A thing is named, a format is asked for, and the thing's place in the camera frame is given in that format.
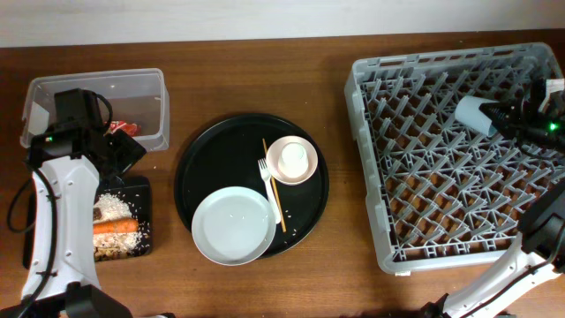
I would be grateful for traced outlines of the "red snack wrapper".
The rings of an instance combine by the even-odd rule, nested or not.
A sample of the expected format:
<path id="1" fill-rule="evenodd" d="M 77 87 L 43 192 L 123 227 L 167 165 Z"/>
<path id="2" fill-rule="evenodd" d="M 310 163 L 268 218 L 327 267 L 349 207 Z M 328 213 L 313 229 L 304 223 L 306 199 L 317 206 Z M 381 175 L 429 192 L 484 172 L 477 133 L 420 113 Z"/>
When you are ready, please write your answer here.
<path id="1" fill-rule="evenodd" d="M 122 120 L 112 121 L 109 127 L 109 133 L 123 131 L 127 135 L 134 137 L 138 134 L 140 126 L 134 123 L 128 123 Z"/>

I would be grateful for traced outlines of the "light blue cup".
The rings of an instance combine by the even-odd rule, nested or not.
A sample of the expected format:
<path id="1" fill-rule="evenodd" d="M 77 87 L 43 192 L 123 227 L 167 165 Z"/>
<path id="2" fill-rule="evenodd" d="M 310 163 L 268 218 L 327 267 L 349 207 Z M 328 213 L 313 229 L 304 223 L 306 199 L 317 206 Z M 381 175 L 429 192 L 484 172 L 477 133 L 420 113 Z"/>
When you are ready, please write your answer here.
<path id="1" fill-rule="evenodd" d="M 492 120 L 487 117 L 479 107 L 493 100 L 466 95 L 456 105 L 455 119 L 461 124 L 471 128 L 477 133 L 492 137 L 497 133 Z"/>

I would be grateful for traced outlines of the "pile of white rice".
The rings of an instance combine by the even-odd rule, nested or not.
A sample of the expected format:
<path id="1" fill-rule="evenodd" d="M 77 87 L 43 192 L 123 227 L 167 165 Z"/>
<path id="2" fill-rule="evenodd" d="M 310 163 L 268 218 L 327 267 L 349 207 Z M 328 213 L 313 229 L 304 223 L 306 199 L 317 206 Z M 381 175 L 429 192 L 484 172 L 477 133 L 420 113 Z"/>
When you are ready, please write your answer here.
<path id="1" fill-rule="evenodd" d="M 127 202 L 124 193 L 101 194 L 94 204 L 94 208 L 99 208 L 102 211 L 102 218 L 94 221 L 94 225 L 124 218 L 132 218 L 139 223 L 136 232 L 94 235 L 94 248 L 96 246 L 125 247 L 132 252 L 132 257 L 138 257 L 149 252 L 151 247 L 149 217 L 142 215 L 139 208 L 135 208 L 132 202 Z"/>

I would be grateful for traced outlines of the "dark brown food chunk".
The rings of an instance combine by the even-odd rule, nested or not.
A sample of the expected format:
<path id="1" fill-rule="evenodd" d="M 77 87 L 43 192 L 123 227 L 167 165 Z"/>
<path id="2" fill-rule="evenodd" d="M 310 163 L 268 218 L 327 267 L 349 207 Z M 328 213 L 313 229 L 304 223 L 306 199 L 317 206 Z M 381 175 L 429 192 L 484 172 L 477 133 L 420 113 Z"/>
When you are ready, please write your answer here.
<path id="1" fill-rule="evenodd" d="M 97 221 L 102 218 L 102 211 L 99 208 L 93 209 L 93 220 Z"/>

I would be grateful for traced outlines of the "orange carrot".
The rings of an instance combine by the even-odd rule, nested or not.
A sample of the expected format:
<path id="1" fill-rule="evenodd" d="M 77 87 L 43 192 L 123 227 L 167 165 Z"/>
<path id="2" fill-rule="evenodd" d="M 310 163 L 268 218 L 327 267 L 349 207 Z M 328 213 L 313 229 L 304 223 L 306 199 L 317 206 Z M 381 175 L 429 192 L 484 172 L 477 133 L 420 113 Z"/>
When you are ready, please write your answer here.
<path id="1" fill-rule="evenodd" d="M 104 223 L 96 223 L 94 225 L 93 234 L 130 233 L 136 232 L 138 228 L 139 223 L 137 220 L 124 218 Z"/>

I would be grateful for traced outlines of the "peanut shells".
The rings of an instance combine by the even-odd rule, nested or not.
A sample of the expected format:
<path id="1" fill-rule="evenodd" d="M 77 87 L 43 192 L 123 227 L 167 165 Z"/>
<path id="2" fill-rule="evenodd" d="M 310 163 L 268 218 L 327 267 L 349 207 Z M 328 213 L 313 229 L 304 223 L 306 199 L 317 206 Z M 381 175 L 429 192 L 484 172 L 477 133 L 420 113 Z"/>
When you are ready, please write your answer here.
<path id="1" fill-rule="evenodd" d="M 95 261 L 114 261 L 132 257 L 132 252 L 120 246 L 96 246 L 94 248 Z"/>

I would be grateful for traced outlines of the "grey plate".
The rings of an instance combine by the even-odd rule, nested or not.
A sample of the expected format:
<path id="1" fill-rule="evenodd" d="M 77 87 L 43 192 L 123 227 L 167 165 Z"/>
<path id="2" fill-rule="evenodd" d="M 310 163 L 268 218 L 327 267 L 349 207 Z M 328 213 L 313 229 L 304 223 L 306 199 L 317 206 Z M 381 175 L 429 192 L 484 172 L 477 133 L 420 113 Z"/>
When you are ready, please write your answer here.
<path id="1" fill-rule="evenodd" d="M 267 199 L 241 186 L 209 194 L 192 219 L 196 247 L 207 259 L 223 266 L 240 266 L 260 258 L 273 242 L 276 228 Z"/>

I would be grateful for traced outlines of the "white plastic fork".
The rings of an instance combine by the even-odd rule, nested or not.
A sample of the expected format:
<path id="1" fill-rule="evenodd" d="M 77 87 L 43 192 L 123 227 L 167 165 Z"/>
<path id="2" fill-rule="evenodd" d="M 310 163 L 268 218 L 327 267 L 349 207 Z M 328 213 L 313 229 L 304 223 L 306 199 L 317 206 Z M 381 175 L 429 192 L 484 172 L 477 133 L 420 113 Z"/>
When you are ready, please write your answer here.
<path id="1" fill-rule="evenodd" d="M 269 204 L 271 205 L 271 208 L 273 209 L 273 213 L 275 215 L 275 222 L 280 223 L 281 219 L 279 218 L 278 210 L 277 210 L 277 207 L 275 205 L 275 196 L 273 194 L 273 189 L 272 189 L 272 186 L 271 186 L 271 183 L 270 183 L 271 174 L 270 174 L 270 172 L 267 168 L 266 159 L 265 158 L 259 159 L 258 165 L 259 165 L 259 169 L 260 169 L 261 179 L 263 180 L 265 187 L 266 187 L 267 200 L 268 200 Z"/>

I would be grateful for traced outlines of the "wooden chopstick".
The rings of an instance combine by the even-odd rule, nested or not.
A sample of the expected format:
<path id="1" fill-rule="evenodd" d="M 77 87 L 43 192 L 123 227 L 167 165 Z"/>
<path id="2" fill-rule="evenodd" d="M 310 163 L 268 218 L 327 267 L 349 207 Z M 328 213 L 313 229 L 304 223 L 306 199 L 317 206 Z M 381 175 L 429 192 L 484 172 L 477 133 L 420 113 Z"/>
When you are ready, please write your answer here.
<path id="1" fill-rule="evenodd" d="M 265 152 L 265 155 L 266 155 L 267 154 L 267 143 L 266 143 L 266 140 L 264 138 L 262 139 L 262 144 L 263 144 L 264 152 Z M 272 189 L 273 189 L 273 194 L 275 196 L 275 205 L 276 205 L 277 210 L 278 210 L 279 218 L 281 219 L 280 225 L 282 227 L 282 232 L 286 233 L 287 228 L 286 228 L 285 221 L 283 220 L 283 212 L 281 210 L 281 204 L 280 204 L 279 195 L 278 195 L 277 188 L 276 188 L 276 182 L 275 182 L 275 179 L 273 177 L 270 178 L 270 183 L 271 183 L 271 186 L 272 186 Z"/>

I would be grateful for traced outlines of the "white cup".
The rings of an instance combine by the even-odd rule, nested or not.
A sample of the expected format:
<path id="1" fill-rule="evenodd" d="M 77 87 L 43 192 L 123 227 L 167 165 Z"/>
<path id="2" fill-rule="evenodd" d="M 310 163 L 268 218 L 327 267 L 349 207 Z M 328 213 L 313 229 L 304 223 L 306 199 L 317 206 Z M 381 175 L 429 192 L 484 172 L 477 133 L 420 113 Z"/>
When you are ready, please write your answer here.
<path id="1" fill-rule="evenodd" d="M 282 148 L 279 157 L 279 170 L 289 178 L 298 178 L 308 170 L 308 158 L 305 148 L 297 143 L 291 142 Z"/>

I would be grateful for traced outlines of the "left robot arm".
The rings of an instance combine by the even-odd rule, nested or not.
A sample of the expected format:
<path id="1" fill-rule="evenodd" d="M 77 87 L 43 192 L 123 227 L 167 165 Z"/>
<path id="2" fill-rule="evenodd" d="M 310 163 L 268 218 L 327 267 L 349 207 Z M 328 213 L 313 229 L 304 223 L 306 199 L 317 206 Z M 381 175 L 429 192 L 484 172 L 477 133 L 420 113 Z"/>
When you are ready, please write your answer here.
<path id="1" fill-rule="evenodd" d="M 126 132 L 111 132 L 100 107 L 109 101 L 75 88 L 54 96 L 56 119 L 32 138 L 36 213 L 31 264 L 21 301 L 3 317 L 129 317 L 101 290 L 94 264 L 94 199 L 99 184 L 127 172 L 146 150 Z"/>

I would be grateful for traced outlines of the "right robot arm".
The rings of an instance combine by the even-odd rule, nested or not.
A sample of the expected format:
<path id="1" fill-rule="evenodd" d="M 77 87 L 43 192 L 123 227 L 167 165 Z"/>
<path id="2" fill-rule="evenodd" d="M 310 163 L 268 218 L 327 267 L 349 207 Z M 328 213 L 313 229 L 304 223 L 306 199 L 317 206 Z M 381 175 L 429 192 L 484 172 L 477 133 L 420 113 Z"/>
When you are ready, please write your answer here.
<path id="1" fill-rule="evenodd" d="M 501 134 L 518 148 L 531 143 L 564 150 L 563 79 L 536 79 L 517 100 L 465 96 L 455 118 L 471 129 Z M 476 281 L 425 304 L 420 317 L 496 317 L 526 292 L 564 273 L 564 184 L 537 199 L 518 222 L 508 250 Z"/>

